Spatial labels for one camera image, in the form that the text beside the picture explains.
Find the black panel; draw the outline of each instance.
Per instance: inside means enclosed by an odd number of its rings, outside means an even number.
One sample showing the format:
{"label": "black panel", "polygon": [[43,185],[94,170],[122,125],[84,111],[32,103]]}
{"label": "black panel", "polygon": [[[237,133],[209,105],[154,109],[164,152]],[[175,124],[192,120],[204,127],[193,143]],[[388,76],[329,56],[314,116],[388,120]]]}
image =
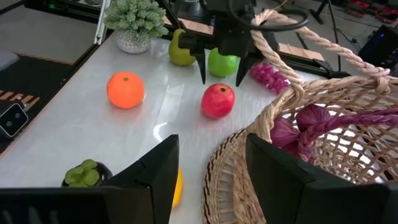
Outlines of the black panel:
{"label": "black panel", "polygon": [[246,162],[268,224],[392,224],[396,183],[355,185],[249,134]]}

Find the green succulent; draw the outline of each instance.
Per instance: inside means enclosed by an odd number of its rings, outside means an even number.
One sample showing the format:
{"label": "green succulent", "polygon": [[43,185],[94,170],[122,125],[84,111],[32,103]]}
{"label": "green succulent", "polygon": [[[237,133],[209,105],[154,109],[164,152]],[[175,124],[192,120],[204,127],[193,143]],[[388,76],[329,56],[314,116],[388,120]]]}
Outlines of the green succulent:
{"label": "green succulent", "polygon": [[92,159],[83,161],[80,166],[68,170],[65,174],[65,183],[69,187],[91,187],[100,179],[96,170],[97,163]]}
{"label": "green succulent", "polygon": [[149,0],[114,0],[107,8],[105,26],[125,32],[135,39],[161,37],[168,33],[164,27],[165,9]]}

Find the red onion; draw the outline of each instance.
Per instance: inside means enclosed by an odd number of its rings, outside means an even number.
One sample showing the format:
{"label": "red onion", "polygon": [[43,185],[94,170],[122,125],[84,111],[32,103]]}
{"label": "red onion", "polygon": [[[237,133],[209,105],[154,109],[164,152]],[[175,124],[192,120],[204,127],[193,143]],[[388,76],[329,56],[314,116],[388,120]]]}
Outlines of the red onion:
{"label": "red onion", "polygon": [[293,128],[293,125],[285,118],[274,120],[274,128],[271,129],[271,140],[273,145],[284,147],[299,137],[299,131]]}
{"label": "red onion", "polygon": [[297,126],[301,132],[307,130],[307,128],[314,124],[317,124],[320,121],[326,121],[329,118],[329,111],[325,107],[317,105],[305,106],[296,115]]}

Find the fake fruit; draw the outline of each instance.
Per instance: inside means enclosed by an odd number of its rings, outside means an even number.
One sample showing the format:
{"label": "fake fruit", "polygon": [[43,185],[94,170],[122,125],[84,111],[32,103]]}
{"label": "fake fruit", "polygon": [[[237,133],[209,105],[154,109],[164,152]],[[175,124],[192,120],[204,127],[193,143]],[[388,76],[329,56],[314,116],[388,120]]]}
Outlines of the fake fruit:
{"label": "fake fruit", "polygon": [[183,29],[174,31],[172,42],[169,45],[169,56],[171,61],[179,66],[188,66],[195,62],[195,58],[189,54],[189,49],[181,49],[178,47],[180,34],[185,32]]}
{"label": "fake fruit", "polygon": [[228,85],[217,83],[209,86],[201,99],[202,112],[214,119],[229,114],[234,107],[235,93]]}
{"label": "fake fruit", "polygon": [[182,194],[182,172],[178,169],[177,183],[175,184],[174,198],[172,208],[176,207],[181,201]]}
{"label": "fake fruit", "polygon": [[234,55],[220,55],[218,48],[213,48],[208,58],[209,72],[218,77],[232,75],[238,69],[238,57]]}
{"label": "fake fruit", "polygon": [[129,109],[144,98],[144,83],[132,72],[118,72],[109,79],[106,92],[113,105]]}

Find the rope handle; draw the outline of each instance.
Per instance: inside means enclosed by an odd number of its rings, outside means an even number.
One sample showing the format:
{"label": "rope handle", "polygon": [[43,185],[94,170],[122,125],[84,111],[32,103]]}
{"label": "rope handle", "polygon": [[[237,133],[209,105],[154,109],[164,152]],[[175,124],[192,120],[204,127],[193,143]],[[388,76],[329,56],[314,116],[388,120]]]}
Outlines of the rope handle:
{"label": "rope handle", "polygon": [[336,128],[347,127],[349,125],[380,125],[385,124],[389,126],[398,125],[398,108],[387,110],[377,110],[371,112],[363,112],[354,115],[334,116],[326,121],[321,121],[303,133],[298,138],[298,155],[304,161],[311,164],[314,163],[314,158],[311,150],[311,145],[322,134],[326,134]]}
{"label": "rope handle", "polygon": [[[297,23],[296,20],[291,19],[283,14],[279,14],[277,11],[272,9],[266,9],[262,13],[256,15],[256,17],[251,21],[252,24],[259,26],[264,21],[274,21],[279,24],[289,25]],[[350,64],[363,72],[364,74],[376,78],[379,86],[376,90],[385,91],[388,88],[388,79],[385,77],[390,74],[390,70],[382,67],[375,67],[374,65],[364,62],[360,57],[355,55],[350,49],[342,47],[338,44],[332,43],[329,40],[320,37],[315,32],[311,31],[307,27],[301,27],[297,29],[306,39],[314,41],[317,45],[326,48],[329,51],[336,52],[338,55],[342,56]],[[287,66],[279,57],[279,55],[274,52],[260,31],[252,30],[252,38],[254,40],[254,45],[262,52],[263,56],[270,61],[271,64],[275,65],[279,71],[285,75],[285,77],[291,82],[295,91],[303,96],[303,88],[301,87],[301,79],[294,72],[292,68]]]}

